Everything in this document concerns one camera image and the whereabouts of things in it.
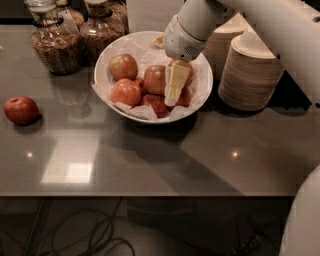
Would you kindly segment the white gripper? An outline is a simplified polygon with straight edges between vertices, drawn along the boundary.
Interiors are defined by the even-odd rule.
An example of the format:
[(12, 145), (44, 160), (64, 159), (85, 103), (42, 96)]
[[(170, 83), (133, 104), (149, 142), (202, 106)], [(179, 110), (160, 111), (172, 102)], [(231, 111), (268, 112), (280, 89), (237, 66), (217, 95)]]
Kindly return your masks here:
[(174, 15), (165, 29), (163, 48), (166, 55), (175, 60), (171, 67), (165, 67), (164, 89), (165, 104), (174, 106), (187, 82), (187, 62), (195, 60), (201, 54), (205, 43), (185, 32), (178, 16)]

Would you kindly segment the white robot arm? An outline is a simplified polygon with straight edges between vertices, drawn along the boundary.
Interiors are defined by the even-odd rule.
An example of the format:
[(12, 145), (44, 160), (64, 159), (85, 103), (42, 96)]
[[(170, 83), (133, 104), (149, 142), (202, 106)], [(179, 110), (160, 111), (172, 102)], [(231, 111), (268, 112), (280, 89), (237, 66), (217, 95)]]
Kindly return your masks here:
[[(187, 0), (165, 29), (166, 54), (196, 59), (212, 31), (240, 13), (304, 93), (320, 100), (320, 13), (301, 0)], [(300, 186), (279, 256), (320, 256), (320, 167)]]

